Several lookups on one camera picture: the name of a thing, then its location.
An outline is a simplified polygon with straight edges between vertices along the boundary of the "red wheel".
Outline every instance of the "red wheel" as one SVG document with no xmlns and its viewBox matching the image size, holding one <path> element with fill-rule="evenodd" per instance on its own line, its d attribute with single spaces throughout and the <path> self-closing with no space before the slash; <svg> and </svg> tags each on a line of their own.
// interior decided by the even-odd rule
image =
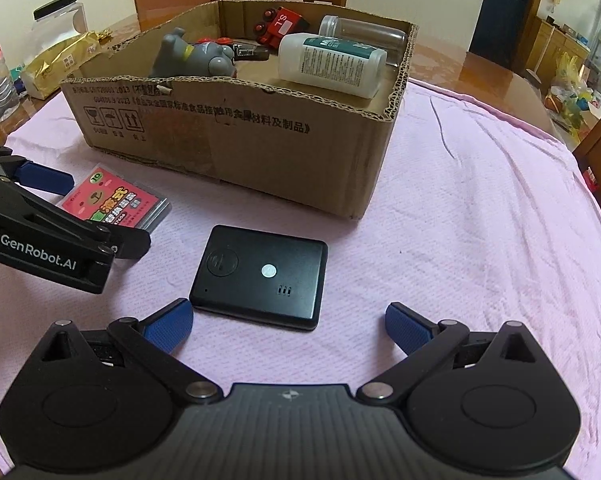
<svg viewBox="0 0 601 480">
<path fill-rule="evenodd" d="M 254 32 L 256 33 L 256 36 L 262 36 L 266 30 L 267 30 L 266 23 L 260 22 L 260 23 L 256 23 L 254 25 Z"/>
<path fill-rule="evenodd" d="M 278 12 L 278 10 L 276 9 L 267 9 L 263 12 L 263 20 L 265 22 L 272 22 L 274 20 L 274 18 L 276 17 L 276 13 Z"/>
</svg>

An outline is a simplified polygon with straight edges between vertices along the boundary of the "open cardboard box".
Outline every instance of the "open cardboard box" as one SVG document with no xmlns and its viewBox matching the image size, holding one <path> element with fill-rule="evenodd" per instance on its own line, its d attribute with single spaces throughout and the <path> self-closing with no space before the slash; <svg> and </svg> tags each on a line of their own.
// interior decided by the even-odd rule
<svg viewBox="0 0 601 480">
<path fill-rule="evenodd" d="M 254 40 L 263 11 L 284 6 L 317 33 L 326 14 L 399 28 L 408 44 L 366 100 L 278 78 L 278 58 L 237 62 L 238 78 L 149 79 L 165 34 Z M 378 180 L 417 27 L 329 4 L 211 2 L 103 52 L 62 84 L 90 146 L 143 164 L 199 173 L 347 218 L 362 218 Z"/>
</svg>

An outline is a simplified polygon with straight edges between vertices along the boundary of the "black plastic case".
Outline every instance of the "black plastic case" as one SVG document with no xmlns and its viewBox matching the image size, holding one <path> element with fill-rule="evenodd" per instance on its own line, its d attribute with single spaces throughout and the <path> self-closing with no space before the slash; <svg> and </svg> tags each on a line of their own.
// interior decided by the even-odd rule
<svg viewBox="0 0 601 480">
<path fill-rule="evenodd" d="M 320 240 L 217 225 L 189 298 L 200 310 L 314 330 L 326 265 Z"/>
</svg>

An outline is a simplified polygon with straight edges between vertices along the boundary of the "blue gripper pad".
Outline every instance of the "blue gripper pad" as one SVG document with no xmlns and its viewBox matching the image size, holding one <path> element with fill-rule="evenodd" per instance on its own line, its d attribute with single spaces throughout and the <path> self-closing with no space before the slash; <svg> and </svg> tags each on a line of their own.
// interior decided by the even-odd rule
<svg viewBox="0 0 601 480">
<path fill-rule="evenodd" d="M 180 298 L 154 316 L 142 321 L 143 336 L 163 352 L 170 354 L 192 332 L 194 309 L 189 300 Z"/>
<path fill-rule="evenodd" d="M 17 182 L 25 187 L 65 196 L 74 189 L 74 177 L 64 171 L 27 161 L 14 172 Z"/>
<path fill-rule="evenodd" d="M 407 316 L 394 304 L 385 312 L 385 331 L 407 355 L 433 339 L 431 329 Z"/>
</svg>

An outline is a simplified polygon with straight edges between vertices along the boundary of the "pink blanket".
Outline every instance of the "pink blanket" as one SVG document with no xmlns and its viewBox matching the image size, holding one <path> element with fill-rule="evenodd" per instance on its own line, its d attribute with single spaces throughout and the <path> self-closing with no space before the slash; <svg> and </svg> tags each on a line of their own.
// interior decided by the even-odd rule
<svg viewBox="0 0 601 480">
<path fill-rule="evenodd" d="M 104 328 L 187 296 L 212 227 L 238 225 L 328 243 L 320 323 L 293 333 L 196 313 L 178 354 L 184 363 L 225 391 L 238 381 L 343 382 L 355 390 L 404 357 L 383 330 L 391 301 L 473 330 L 520 319 L 581 409 L 567 468 L 601 480 L 601 213 L 571 153 L 548 134 L 411 82 L 359 222 L 92 150 L 62 95 L 8 145 L 77 180 L 104 163 L 167 195 L 174 209 L 148 256 L 117 263 L 101 296 L 0 265 L 0 400 L 54 320 Z M 10 466 L 1 439 L 0 466 Z"/>
</svg>

